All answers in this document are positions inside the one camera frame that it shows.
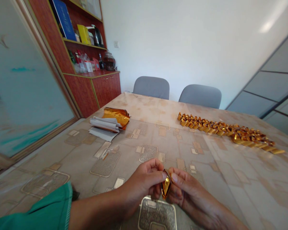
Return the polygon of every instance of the blue book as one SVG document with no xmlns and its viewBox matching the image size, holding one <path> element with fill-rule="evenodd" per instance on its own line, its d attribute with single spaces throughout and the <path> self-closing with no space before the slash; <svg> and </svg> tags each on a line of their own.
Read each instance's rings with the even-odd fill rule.
<svg viewBox="0 0 288 230">
<path fill-rule="evenodd" d="M 77 41 L 66 4 L 60 0 L 49 0 L 49 2 L 63 37 Z"/>
</svg>

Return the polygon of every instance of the row of gold ingots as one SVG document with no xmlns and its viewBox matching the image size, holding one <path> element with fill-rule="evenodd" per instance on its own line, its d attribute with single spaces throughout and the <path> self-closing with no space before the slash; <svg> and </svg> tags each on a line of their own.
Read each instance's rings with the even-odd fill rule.
<svg viewBox="0 0 288 230">
<path fill-rule="evenodd" d="M 198 129 L 209 134 L 217 134 L 219 136 L 230 136 L 236 144 L 241 144 L 249 147 L 258 147 L 265 151 L 270 151 L 273 154 L 284 153 L 284 150 L 274 147 L 275 142 L 270 141 L 265 134 L 259 130 L 249 129 L 248 127 L 240 127 L 239 125 L 228 125 L 224 122 L 213 122 L 206 119 L 193 117 L 192 114 L 183 114 L 179 112 L 178 118 L 182 126 L 192 129 Z"/>
</svg>

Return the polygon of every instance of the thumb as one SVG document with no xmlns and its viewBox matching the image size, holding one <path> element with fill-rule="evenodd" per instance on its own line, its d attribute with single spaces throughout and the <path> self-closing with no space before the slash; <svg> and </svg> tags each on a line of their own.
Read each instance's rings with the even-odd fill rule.
<svg viewBox="0 0 288 230">
<path fill-rule="evenodd" d="M 184 190 L 188 194 L 192 193 L 192 190 L 193 190 L 192 185 L 190 183 L 186 182 L 180 176 L 178 176 L 175 173 L 172 173 L 171 179 L 180 189 Z"/>
<path fill-rule="evenodd" d="M 152 173 L 149 173 L 146 177 L 146 185 L 150 188 L 151 186 L 155 184 L 159 184 L 167 178 L 167 174 L 163 171 L 155 171 Z"/>
</svg>

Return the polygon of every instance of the door frame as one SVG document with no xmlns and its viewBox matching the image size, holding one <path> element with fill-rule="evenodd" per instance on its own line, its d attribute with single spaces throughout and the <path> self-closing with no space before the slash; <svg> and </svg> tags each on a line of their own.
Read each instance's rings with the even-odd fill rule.
<svg viewBox="0 0 288 230">
<path fill-rule="evenodd" d="M 21 150 L 20 152 L 16 153 L 14 156 L 11 158 L 8 158 L 4 154 L 0 153 L 0 171 L 2 169 L 7 169 L 16 162 L 20 161 L 39 147 L 41 147 L 43 144 L 45 144 L 47 141 L 51 140 L 53 137 L 55 137 L 57 134 L 61 133 L 63 130 L 65 130 L 67 127 L 75 123 L 77 120 L 81 118 L 80 113 L 71 97 L 69 94 L 64 81 L 62 79 L 62 72 L 60 68 L 55 64 L 55 61 L 51 57 L 51 50 L 49 49 L 49 46 L 47 46 L 47 42 L 45 38 L 42 38 L 42 34 L 40 34 L 39 30 L 37 29 L 37 26 L 29 12 L 29 9 L 24 2 L 24 0 L 16 0 L 16 1 L 11 1 L 11 3 L 14 5 L 15 10 L 19 13 L 19 15 L 22 17 L 22 21 L 27 27 L 28 32 L 32 36 L 32 38 L 35 39 L 36 46 L 38 49 L 40 49 L 43 58 L 45 59 L 50 71 L 53 73 L 54 78 L 64 95 L 67 103 L 69 104 L 74 117 L 70 119 L 69 121 L 65 122 L 63 125 L 60 127 L 54 129 L 38 141 L 34 142 L 33 144 L 29 145 L 25 149 Z"/>
</svg>

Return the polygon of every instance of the green sleeve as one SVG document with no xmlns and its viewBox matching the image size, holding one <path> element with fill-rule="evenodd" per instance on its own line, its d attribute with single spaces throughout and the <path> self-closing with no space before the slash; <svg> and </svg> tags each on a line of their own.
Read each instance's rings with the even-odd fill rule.
<svg viewBox="0 0 288 230">
<path fill-rule="evenodd" d="M 28 212 L 15 213 L 0 218 L 0 230 L 68 230 L 71 199 L 72 188 L 70 182 L 68 182 L 35 203 Z"/>
</svg>

